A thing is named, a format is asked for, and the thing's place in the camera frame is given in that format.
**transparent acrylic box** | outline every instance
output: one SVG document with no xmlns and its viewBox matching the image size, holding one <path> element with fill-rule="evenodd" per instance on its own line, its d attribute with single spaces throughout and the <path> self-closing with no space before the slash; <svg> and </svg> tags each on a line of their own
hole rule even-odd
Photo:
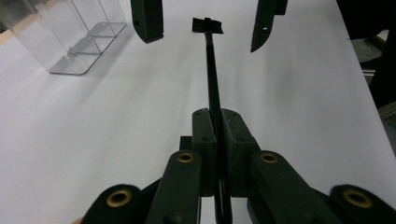
<svg viewBox="0 0 396 224">
<path fill-rule="evenodd" d="M 52 74 L 83 75 L 126 22 L 118 0 L 0 0 L 0 20 Z"/>
</svg>

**black mechanical part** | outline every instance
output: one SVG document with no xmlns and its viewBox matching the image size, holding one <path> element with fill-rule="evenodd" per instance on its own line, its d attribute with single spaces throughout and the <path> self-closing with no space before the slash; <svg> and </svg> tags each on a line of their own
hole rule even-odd
<svg viewBox="0 0 396 224">
<path fill-rule="evenodd" d="M 262 197 L 276 223 L 342 223 L 290 164 L 272 151 L 252 156 L 249 200 Z"/>
<path fill-rule="evenodd" d="M 141 190 L 141 200 L 139 202 L 139 219 L 136 221 L 136 223 L 143 223 L 144 220 L 147 219 L 147 216 L 149 214 L 149 209 L 152 205 L 152 202 L 154 200 L 154 196 L 157 192 L 158 186 L 161 183 L 161 179 L 158 179 L 157 181 L 153 182 L 149 186 L 147 186 L 145 189 Z"/>
<path fill-rule="evenodd" d="M 201 155 L 203 164 L 201 175 L 201 196 L 213 196 L 216 170 L 216 136 L 207 108 L 192 114 L 192 150 Z"/>
<path fill-rule="evenodd" d="M 141 192 L 137 187 L 117 185 L 105 190 L 88 210 L 81 224 L 129 224 L 142 222 Z"/>
<path fill-rule="evenodd" d="M 276 224 L 271 211 L 260 196 L 260 190 L 256 185 L 249 188 L 249 196 L 247 196 L 247 211 L 253 224 Z"/>
<path fill-rule="evenodd" d="M 163 38 L 163 1 L 131 0 L 134 29 L 150 43 Z"/>
<path fill-rule="evenodd" d="M 271 34 L 274 16 L 285 15 L 288 0 L 259 0 L 250 52 L 259 49 Z"/>
<path fill-rule="evenodd" d="M 225 149 L 224 143 L 215 48 L 213 46 L 213 34 L 223 34 L 221 22 L 212 21 L 210 18 L 205 18 L 204 20 L 194 18 L 192 20 L 192 31 L 196 33 L 205 33 L 206 39 L 209 113 L 218 143 L 216 148 L 216 181 L 214 188 L 216 221 L 221 224 L 231 224 L 233 223 L 233 212 L 231 208 L 227 171 L 227 150 Z"/>
<path fill-rule="evenodd" d="M 198 224 L 201 215 L 202 160 L 198 153 L 181 150 L 166 165 L 152 201 L 146 224 Z"/>
<path fill-rule="evenodd" d="M 233 197 L 247 197 L 251 155 L 260 149 L 238 113 L 228 109 L 221 109 L 221 112 L 228 155 L 230 192 Z"/>
<path fill-rule="evenodd" d="M 178 150 L 192 150 L 192 136 L 180 136 Z"/>
<path fill-rule="evenodd" d="M 396 223 L 396 211 L 373 193 L 351 185 L 332 188 L 330 206 L 344 223 Z"/>
</svg>

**black rod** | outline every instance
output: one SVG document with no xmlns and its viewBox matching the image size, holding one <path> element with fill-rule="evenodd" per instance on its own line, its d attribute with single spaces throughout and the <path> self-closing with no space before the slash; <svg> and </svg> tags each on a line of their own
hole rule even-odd
<svg viewBox="0 0 396 224">
<path fill-rule="evenodd" d="M 227 151 L 225 150 L 222 127 L 215 48 L 213 46 L 212 30 L 210 29 L 212 24 L 209 18 L 205 18 L 205 27 L 208 28 L 205 31 L 205 39 L 209 113 L 212 118 L 215 136 L 218 141 L 216 155 L 216 183 L 214 189 L 216 221 L 218 224 L 231 224 L 233 223 L 233 212 L 231 208 L 230 189 L 228 186 Z"/>
</svg>

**white backdrop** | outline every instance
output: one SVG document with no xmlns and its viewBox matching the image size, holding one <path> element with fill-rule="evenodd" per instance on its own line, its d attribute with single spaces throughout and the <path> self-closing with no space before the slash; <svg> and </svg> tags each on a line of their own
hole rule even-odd
<svg viewBox="0 0 396 224">
<path fill-rule="evenodd" d="M 395 157 L 335 0 L 290 1 L 249 53 L 256 6 L 164 0 L 164 39 L 146 45 L 129 26 L 85 77 L 49 75 L 27 54 L 0 70 L 0 223 L 71 223 L 108 187 L 143 188 L 162 175 L 191 134 L 191 113 L 208 106 L 205 37 L 191 32 L 193 17 L 222 21 L 222 107 L 242 115 L 262 149 L 315 189 L 353 184 L 396 207 Z M 249 223 L 246 200 L 233 200 L 233 213 Z M 204 200 L 202 223 L 214 220 Z"/>
</svg>

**brass ring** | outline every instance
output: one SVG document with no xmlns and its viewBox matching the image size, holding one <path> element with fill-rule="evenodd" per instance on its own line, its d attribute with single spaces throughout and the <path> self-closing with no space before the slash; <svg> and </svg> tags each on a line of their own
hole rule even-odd
<svg viewBox="0 0 396 224">
<path fill-rule="evenodd" d="M 107 197 L 107 205 L 110 207 L 121 207 L 132 199 L 132 193 L 128 189 L 118 189 Z"/>
<path fill-rule="evenodd" d="M 178 155 L 177 160 L 183 163 L 189 163 L 194 161 L 194 157 L 192 156 L 191 153 L 186 152 Z"/>
<path fill-rule="evenodd" d="M 343 192 L 343 196 L 347 202 L 352 203 L 355 206 L 361 208 L 370 208 L 373 206 L 373 202 L 361 191 L 354 189 L 346 189 Z"/>
<path fill-rule="evenodd" d="M 265 161 L 267 163 L 276 163 L 277 162 L 277 156 L 271 153 L 262 153 L 260 155 L 260 158 L 262 161 Z"/>
</svg>

